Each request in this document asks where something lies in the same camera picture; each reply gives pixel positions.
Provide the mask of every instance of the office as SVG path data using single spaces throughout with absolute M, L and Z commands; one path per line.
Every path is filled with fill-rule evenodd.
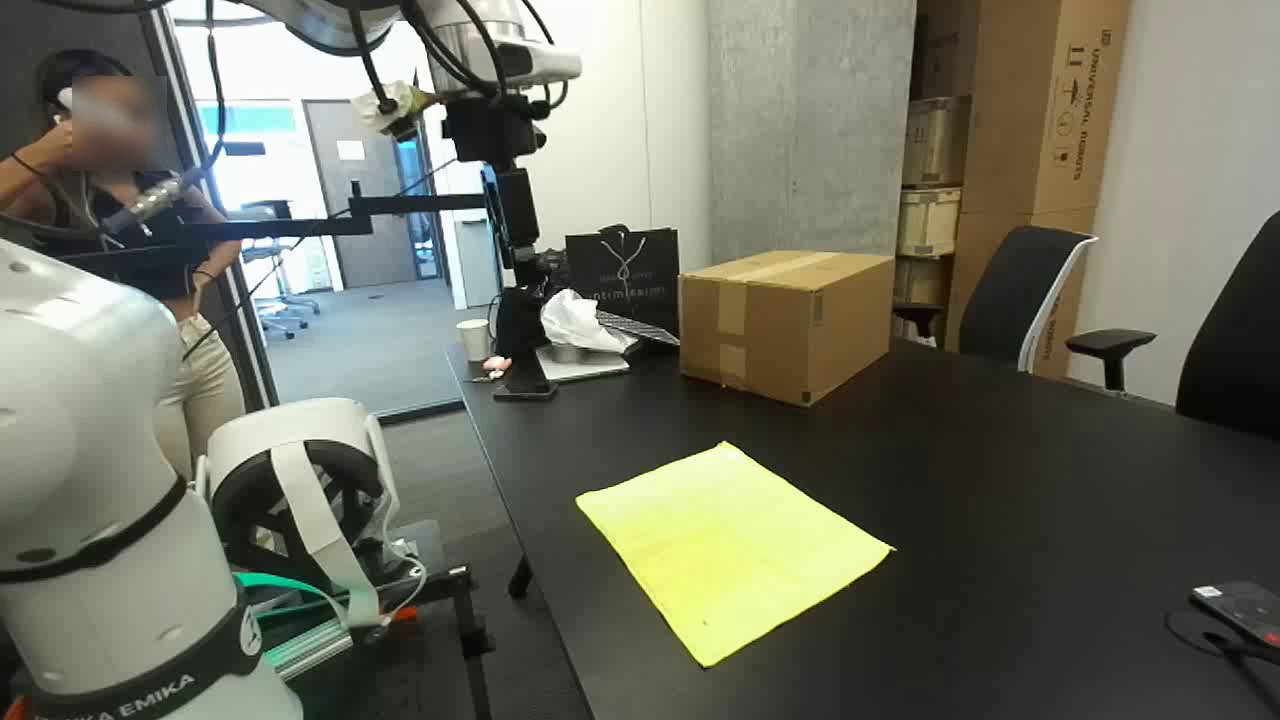
M 679 37 L 676 27 L 663 27 L 663 18 L 667 22 L 679 18 L 676 9 L 667 13 L 674 14 L 640 13 L 640 22 L 656 22 L 656 32 L 640 32 L 640 37 L 652 37 L 649 47 L 663 47 L 656 37 Z M 686 18 L 705 18 L 705 27 L 713 27 L 717 13 L 724 9 L 708 9 L 708 14 L 686 14 Z M 1277 157 L 1277 139 L 1269 132 L 1269 119 L 1277 119 L 1277 103 L 1269 100 L 1269 90 L 1260 90 L 1263 89 L 1260 75 L 1277 75 L 1272 73 L 1277 58 L 1263 57 L 1263 47 L 1272 47 L 1263 32 L 1277 27 L 1277 14 L 1263 2 L 1240 2 L 1234 9 L 1234 14 L 1228 13 L 1212 14 L 1212 9 L 1201 9 L 1201 2 L 1148 0 L 1148 2 L 1131 2 L 1129 27 L 1131 32 L 1129 32 L 1129 57 L 1122 69 L 1112 152 L 1110 152 L 1101 217 L 1098 217 L 1098 232 L 1117 244 L 1104 244 L 1091 261 L 1083 303 L 1079 303 L 1079 329 L 1089 325 L 1158 329 L 1161 342 L 1131 355 L 1129 388 L 1151 398 L 1173 398 L 1179 355 L 1192 332 L 1201 329 L 1216 289 L 1234 273 L 1254 232 L 1277 206 L 1277 193 L 1269 193 L 1269 174 L 1263 174 L 1263 167 L 1272 167 L 1272 157 Z M 662 89 L 649 97 L 679 90 L 679 83 L 674 83 L 667 75 L 649 80 L 635 69 L 632 75 L 640 75 L 645 89 L 652 83 Z M 695 135 L 695 132 L 667 132 L 667 123 L 676 123 L 674 106 L 694 111 L 694 123 L 702 123 L 702 115 L 713 115 L 708 90 L 686 89 L 686 100 L 690 103 L 649 103 L 649 111 L 640 111 L 649 115 L 645 135 Z M 578 115 L 581 132 L 590 129 L 586 119 L 592 119 L 590 106 L 611 119 L 608 129 L 620 132 L 617 106 L 596 106 L 596 103 L 581 106 Z M 546 187 L 546 229 L 554 222 L 601 229 L 603 218 L 679 222 L 679 229 L 690 222 L 686 232 L 690 238 L 686 251 L 694 254 L 690 263 L 721 261 L 717 244 L 695 244 L 702 229 L 705 236 L 713 236 L 717 206 L 724 206 L 721 194 L 702 193 L 702 187 L 713 187 L 721 174 L 713 152 L 690 152 L 679 143 L 674 149 L 656 139 L 649 149 L 645 143 L 632 149 L 630 143 L 632 135 L 630 139 L 611 135 L 611 139 L 601 139 L 596 149 L 624 149 L 620 164 L 601 167 L 601 157 L 611 157 L 611 152 L 586 152 L 578 157 L 581 167 L 573 158 L 554 164 L 554 152 L 562 149 L 573 152 L 569 132 L 573 129 L 562 129 L 562 135 L 554 135 L 554 149 L 539 157 L 546 164 L 539 172 L 554 174 Z M 708 158 L 705 167 L 690 172 L 694 179 L 667 174 L 667 167 L 690 157 L 708 157 Z M 632 187 L 632 193 L 608 193 L 611 204 L 603 204 L 603 212 L 592 217 L 601 204 L 573 193 L 569 182 L 573 172 L 566 167 L 590 172 L 590 174 L 611 174 L 617 187 Z M 1151 273 L 1173 277 L 1173 283 L 1148 283 L 1145 277 Z

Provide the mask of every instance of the yellow sheet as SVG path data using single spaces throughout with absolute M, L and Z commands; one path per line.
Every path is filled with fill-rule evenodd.
M 732 443 L 586 492 L 578 509 L 705 667 L 892 550 Z

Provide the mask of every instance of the office chair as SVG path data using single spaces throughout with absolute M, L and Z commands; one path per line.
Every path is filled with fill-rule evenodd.
M 1123 393 L 1123 355 L 1151 339 L 1158 332 L 1139 332 L 1139 329 L 1101 329 L 1101 332 L 1071 335 L 1069 351 L 1104 359 L 1110 393 Z
M 961 351 L 1031 372 L 1054 303 L 1091 244 L 1061 229 L 1014 229 L 964 306 Z
M 1177 413 L 1280 440 L 1280 212 L 1201 325 Z

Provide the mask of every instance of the green cable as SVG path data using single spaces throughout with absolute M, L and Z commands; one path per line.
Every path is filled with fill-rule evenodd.
M 276 589 L 276 591 L 321 596 L 334 606 L 338 625 L 341 629 L 348 625 L 341 601 L 321 591 L 318 584 L 306 584 L 306 579 L 292 579 L 292 575 L 271 575 L 271 571 L 234 571 L 234 575 L 237 575 L 239 591 Z M 281 657 L 285 648 L 287 648 L 287 639 L 281 648 L 269 648 L 266 662 L 281 667 L 285 662 L 285 657 Z

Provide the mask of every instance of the cable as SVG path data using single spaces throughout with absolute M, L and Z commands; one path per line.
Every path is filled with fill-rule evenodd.
M 373 47 L 368 47 L 368 37 L 363 37 L 363 14 L 362 14 L 356 2 L 348 9 L 348 18 L 354 18 L 356 57 L 362 57 L 363 75 L 368 75 L 373 97 L 378 97 L 378 111 L 394 115 L 394 111 L 395 111 L 395 100 L 388 97 L 385 80 L 382 80 L 378 69 L 373 69 Z
M 536 18 L 536 27 L 546 32 L 546 41 L 555 47 L 555 37 L 554 37 L 554 27 L 546 22 L 546 14 L 536 13 L 536 2 L 524 0 L 524 9 L 527 9 L 527 14 Z M 569 80 L 562 83 L 562 97 L 550 100 L 550 106 L 555 111 L 566 100 L 569 100 Z
M 401 14 L 410 18 L 410 27 L 423 41 L 429 57 L 465 89 L 473 90 L 487 90 L 487 83 L 459 58 L 451 57 L 451 47 L 431 32 L 423 9 L 418 0 L 401 0 Z
M 217 13 L 214 13 L 214 0 L 206 0 L 206 57 L 210 57 L 210 80 L 214 80 L 214 103 L 217 103 L 217 139 L 214 149 L 206 152 L 206 158 L 196 164 L 196 172 L 189 174 L 193 182 L 206 179 L 217 164 L 217 157 L 225 152 L 225 139 L 228 139 L 228 90 L 225 90 L 225 69 L 219 69 L 219 57 L 217 57 Z
M 276 575 L 276 571 L 234 571 L 234 575 L 237 575 L 237 589 L 244 589 L 244 591 L 247 589 L 276 589 L 276 591 L 318 596 L 318 601 L 323 601 L 334 606 L 338 621 L 348 625 L 343 604 L 338 596 L 328 596 L 323 589 L 318 589 L 318 584 L 306 584 L 295 575 Z
M 456 9 L 465 9 L 473 14 L 473 22 L 476 22 L 476 32 L 479 32 L 479 41 L 487 47 L 487 58 L 493 58 L 498 103 L 504 103 L 509 100 L 509 73 L 504 73 L 501 57 L 498 57 L 498 45 L 493 45 L 487 27 L 485 27 L 479 13 L 470 0 L 456 0 Z
M 536 27 L 546 32 L 550 45 L 555 45 L 554 27 L 546 22 L 546 14 L 536 13 L 533 0 L 524 0 L 527 14 L 536 18 Z
M 1165 610 L 1165 632 L 1206 657 L 1258 657 L 1280 662 L 1280 653 L 1258 642 L 1254 635 L 1216 617 L 1206 617 L 1201 606 Z
M 47 9 L 92 13 L 92 14 L 131 14 L 165 9 L 170 0 L 137 0 L 137 2 L 88 2 L 88 0 L 40 0 Z
M 429 565 L 418 561 L 418 550 L 410 550 L 410 565 L 414 565 L 418 584 L 394 610 L 385 610 L 385 625 L 394 625 L 429 589 L 429 575 L 431 575 Z

